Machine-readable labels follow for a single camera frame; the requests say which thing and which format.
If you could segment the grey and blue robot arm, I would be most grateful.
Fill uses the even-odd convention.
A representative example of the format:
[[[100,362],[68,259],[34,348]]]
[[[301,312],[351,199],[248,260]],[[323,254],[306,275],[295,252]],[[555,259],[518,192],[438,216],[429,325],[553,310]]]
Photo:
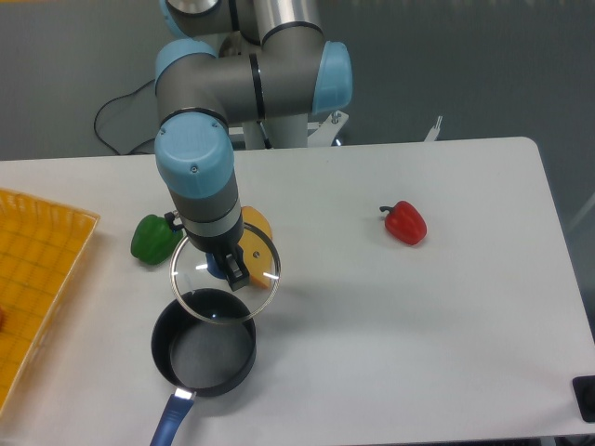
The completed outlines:
[[[250,281],[230,125],[350,103],[348,49],[312,1],[164,1],[176,36],[157,55],[157,169],[191,243],[232,290]]]

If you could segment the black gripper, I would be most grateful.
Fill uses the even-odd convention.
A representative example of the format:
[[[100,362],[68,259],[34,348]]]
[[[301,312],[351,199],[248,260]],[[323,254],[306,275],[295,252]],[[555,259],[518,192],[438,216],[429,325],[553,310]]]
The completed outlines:
[[[232,291],[238,291],[250,283],[250,273],[244,262],[242,250],[231,251],[239,244],[244,233],[244,222],[237,221],[234,226],[217,235],[204,236],[187,229],[190,243],[198,250],[210,254],[226,254],[223,259],[223,272]]]

